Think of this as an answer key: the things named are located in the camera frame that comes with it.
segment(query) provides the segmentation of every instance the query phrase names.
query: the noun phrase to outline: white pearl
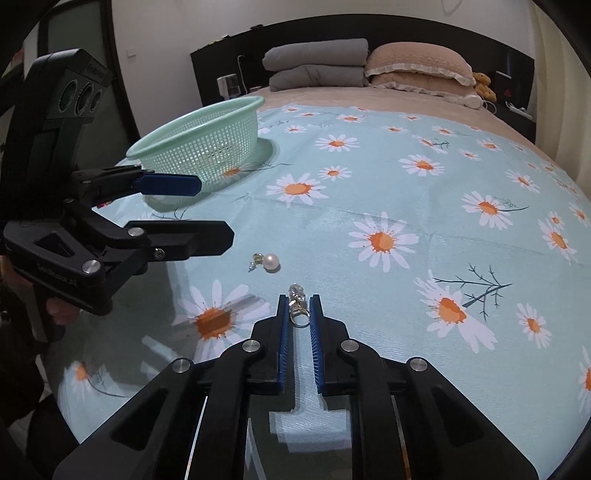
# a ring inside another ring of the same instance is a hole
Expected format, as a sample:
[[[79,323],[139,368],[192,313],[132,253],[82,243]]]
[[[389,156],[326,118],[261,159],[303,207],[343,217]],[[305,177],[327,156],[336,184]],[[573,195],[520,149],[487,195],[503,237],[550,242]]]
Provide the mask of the white pearl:
[[[275,270],[279,267],[279,257],[275,254],[267,254],[262,259],[262,266],[265,270]]]

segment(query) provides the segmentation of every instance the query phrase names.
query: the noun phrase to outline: curtain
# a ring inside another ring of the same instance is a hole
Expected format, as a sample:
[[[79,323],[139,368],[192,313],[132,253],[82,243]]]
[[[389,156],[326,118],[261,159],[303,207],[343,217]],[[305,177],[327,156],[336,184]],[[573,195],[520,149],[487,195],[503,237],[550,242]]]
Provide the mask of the curtain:
[[[591,198],[591,77],[555,23],[530,2],[535,39],[535,144]]]

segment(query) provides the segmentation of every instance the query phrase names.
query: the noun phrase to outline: gray pillow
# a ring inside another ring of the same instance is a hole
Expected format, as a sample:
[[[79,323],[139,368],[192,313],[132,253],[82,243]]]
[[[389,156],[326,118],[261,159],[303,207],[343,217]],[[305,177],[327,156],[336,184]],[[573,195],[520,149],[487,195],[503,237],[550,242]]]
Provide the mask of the gray pillow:
[[[273,75],[269,89],[278,92],[303,87],[363,87],[364,80],[363,67],[302,65]]]
[[[270,72],[308,64],[365,67],[368,48],[364,38],[292,43],[270,49],[262,64]]]

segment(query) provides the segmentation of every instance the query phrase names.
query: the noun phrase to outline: camera lens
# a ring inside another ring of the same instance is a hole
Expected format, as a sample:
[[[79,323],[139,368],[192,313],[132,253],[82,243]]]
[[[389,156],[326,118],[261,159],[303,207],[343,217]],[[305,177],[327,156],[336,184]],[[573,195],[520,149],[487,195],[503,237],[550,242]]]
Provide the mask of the camera lens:
[[[87,83],[82,89],[82,92],[78,97],[78,102],[76,103],[76,113],[78,115],[80,115],[86,108],[86,105],[88,105],[88,100],[90,100],[91,95],[92,85],[90,83]]]
[[[90,111],[94,112],[98,106],[100,105],[100,100],[103,98],[103,91],[99,90],[98,92],[95,93],[94,97],[92,98],[92,101],[90,102]]]
[[[64,112],[72,103],[72,99],[74,98],[74,95],[76,94],[77,86],[78,86],[78,82],[76,82],[75,80],[72,80],[70,83],[68,83],[68,85],[66,85],[66,88],[64,88],[64,91],[61,94],[61,98],[60,98],[60,104],[59,104],[60,112]]]

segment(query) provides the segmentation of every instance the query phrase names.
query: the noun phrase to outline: teddy bear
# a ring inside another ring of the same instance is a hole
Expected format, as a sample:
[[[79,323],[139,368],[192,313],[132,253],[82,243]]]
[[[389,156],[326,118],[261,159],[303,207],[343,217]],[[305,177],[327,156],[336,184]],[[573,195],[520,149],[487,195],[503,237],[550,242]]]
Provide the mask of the teddy bear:
[[[484,73],[475,73],[474,79],[476,80],[476,85],[474,85],[476,93],[484,98],[484,100],[496,102],[496,93],[489,88],[491,79]]]

